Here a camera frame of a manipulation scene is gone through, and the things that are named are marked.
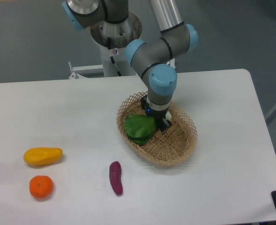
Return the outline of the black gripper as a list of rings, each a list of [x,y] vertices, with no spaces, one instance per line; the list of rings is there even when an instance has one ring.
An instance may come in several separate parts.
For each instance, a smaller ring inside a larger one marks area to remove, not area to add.
[[[153,117],[156,124],[159,124],[160,131],[165,131],[168,129],[172,123],[169,121],[167,113],[168,108],[162,109],[161,106],[156,107],[155,105],[151,106],[147,103],[147,95],[143,96],[141,99],[141,108],[145,109],[147,116]]]

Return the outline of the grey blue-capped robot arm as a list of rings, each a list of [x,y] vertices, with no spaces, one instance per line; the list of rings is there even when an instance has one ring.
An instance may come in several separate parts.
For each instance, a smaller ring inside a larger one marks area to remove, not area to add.
[[[141,39],[142,24],[130,13],[126,0],[65,0],[62,7],[72,25],[89,28],[98,44],[106,77],[138,75],[147,95],[141,107],[164,131],[171,126],[167,112],[177,85],[177,73],[168,64],[198,44],[198,33],[182,20],[174,0],[152,0],[150,6],[161,36],[154,43]]]

